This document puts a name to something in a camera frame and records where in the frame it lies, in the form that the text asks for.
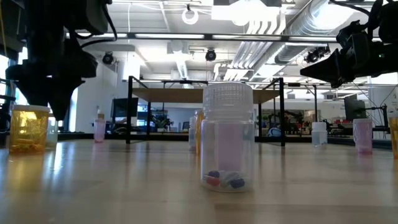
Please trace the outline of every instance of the white bottle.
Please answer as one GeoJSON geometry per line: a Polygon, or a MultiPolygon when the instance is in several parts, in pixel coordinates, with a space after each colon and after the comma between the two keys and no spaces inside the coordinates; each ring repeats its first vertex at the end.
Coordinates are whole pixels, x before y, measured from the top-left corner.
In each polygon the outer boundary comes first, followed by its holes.
{"type": "Polygon", "coordinates": [[[328,131],[325,122],[312,123],[312,144],[315,147],[326,146],[328,144],[328,131]]]}

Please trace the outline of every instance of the table surface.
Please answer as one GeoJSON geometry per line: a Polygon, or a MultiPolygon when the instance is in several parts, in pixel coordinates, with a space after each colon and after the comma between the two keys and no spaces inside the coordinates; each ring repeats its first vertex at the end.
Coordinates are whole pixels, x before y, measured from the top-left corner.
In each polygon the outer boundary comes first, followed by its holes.
{"type": "MultiPolygon", "coordinates": [[[[203,89],[133,88],[132,94],[148,102],[202,103],[203,89]]],[[[278,90],[253,90],[253,103],[265,103],[279,96],[278,90]]]]}
{"type": "Polygon", "coordinates": [[[210,192],[187,142],[61,142],[0,149],[0,223],[398,223],[391,151],[256,144],[254,190],[210,192]]]}

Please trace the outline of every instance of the computer monitor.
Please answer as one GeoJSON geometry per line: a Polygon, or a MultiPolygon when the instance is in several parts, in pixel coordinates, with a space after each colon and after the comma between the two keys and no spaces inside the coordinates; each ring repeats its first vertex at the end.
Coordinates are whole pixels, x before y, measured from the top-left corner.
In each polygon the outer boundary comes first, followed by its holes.
{"type": "Polygon", "coordinates": [[[346,110],[346,119],[353,121],[358,118],[367,118],[365,111],[365,102],[361,100],[344,98],[344,107],[346,110]]]}
{"type": "MultiPolygon", "coordinates": [[[[138,98],[131,99],[131,116],[137,116],[138,98]]],[[[112,100],[112,110],[111,117],[115,118],[125,118],[127,117],[127,98],[113,99],[112,100]]]]}

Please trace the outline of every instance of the pink bottle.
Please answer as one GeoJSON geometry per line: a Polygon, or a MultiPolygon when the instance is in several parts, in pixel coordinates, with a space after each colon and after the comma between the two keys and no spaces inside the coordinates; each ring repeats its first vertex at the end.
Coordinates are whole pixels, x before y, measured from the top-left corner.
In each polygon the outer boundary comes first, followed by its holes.
{"type": "Polygon", "coordinates": [[[94,122],[94,142],[103,142],[105,138],[106,121],[104,119],[96,119],[94,122]]]}
{"type": "Polygon", "coordinates": [[[354,119],[353,135],[358,153],[372,154],[372,120],[367,118],[354,119]]]}

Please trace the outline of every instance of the security camera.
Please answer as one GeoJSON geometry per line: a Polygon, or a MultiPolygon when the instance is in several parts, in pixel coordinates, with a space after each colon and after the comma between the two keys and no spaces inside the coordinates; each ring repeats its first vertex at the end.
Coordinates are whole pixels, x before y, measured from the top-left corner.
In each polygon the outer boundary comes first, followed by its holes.
{"type": "Polygon", "coordinates": [[[102,62],[104,62],[105,65],[112,65],[114,63],[115,59],[112,54],[113,52],[105,52],[105,55],[102,58],[102,62]]]}
{"type": "Polygon", "coordinates": [[[216,60],[216,52],[214,52],[214,49],[208,49],[206,53],[206,61],[212,62],[216,60]]]}

